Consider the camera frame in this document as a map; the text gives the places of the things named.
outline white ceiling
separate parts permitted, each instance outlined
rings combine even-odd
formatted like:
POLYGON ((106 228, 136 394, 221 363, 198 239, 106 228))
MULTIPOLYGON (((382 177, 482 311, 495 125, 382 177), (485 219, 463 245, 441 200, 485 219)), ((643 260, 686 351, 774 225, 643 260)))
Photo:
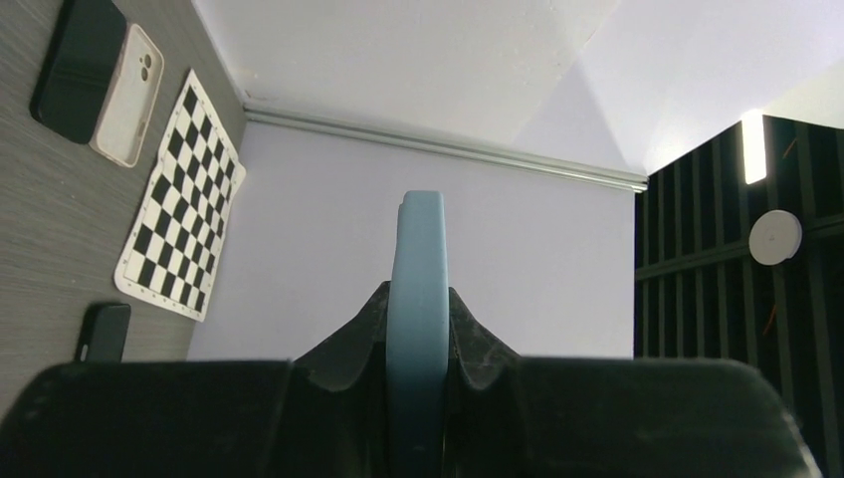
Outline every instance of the white ceiling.
POLYGON ((844 129, 844 60, 792 88, 764 108, 766 115, 844 129))
POLYGON ((841 0, 194 2, 251 107, 638 173, 844 59, 841 0))

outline black device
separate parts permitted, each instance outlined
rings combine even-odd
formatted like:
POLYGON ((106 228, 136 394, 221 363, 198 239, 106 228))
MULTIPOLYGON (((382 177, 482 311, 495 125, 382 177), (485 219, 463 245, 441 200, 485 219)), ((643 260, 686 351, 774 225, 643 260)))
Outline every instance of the black device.
POLYGON ((91 306, 83 320, 74 361, 120 362, 129 329, 129 304, 91 306))
POLYGON ((32 117, 70 141, 94 135, 126 34, 109 0, 66 0, 30 102, 32 117))
POLYGON ((45 370, 0 426, 0 475, 819 476, 782 401, 749 366, 523 358, 453 289, 439 465, 397 475, 387 459, 389 286, 295 362, 45 370))

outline chessboard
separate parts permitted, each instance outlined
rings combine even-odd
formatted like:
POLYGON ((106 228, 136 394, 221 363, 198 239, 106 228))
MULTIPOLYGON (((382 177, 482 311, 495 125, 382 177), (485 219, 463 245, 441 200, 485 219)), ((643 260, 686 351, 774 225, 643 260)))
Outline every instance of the chessboard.
POLYGON ((117 288, 202 322, 232 200, 245 176, 234 145, 191 71, 114 270, 117 288))

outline wall light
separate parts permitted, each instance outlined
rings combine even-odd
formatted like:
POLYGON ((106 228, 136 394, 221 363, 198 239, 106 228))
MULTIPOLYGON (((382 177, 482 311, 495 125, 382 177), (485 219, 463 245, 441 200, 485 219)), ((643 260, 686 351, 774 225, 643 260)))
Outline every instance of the wall light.
POLYGON ((741 117, 741 142, 744 149, 744 182, 753 184, 767 175, 761 111, 753 110, 741 117))

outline black phone case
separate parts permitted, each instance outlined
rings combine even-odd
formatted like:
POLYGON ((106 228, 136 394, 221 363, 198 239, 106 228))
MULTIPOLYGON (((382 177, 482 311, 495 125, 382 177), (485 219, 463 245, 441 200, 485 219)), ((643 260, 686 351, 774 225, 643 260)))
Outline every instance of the black phone case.
POLYGON ((126 30, 110 0, 65 0, 30 101, 32 117, 72 142, 91 141, 126 30))
POLYGON ((120 362, 130 316, 129 304, 91 306, 83 321, 74 361, 120 362))

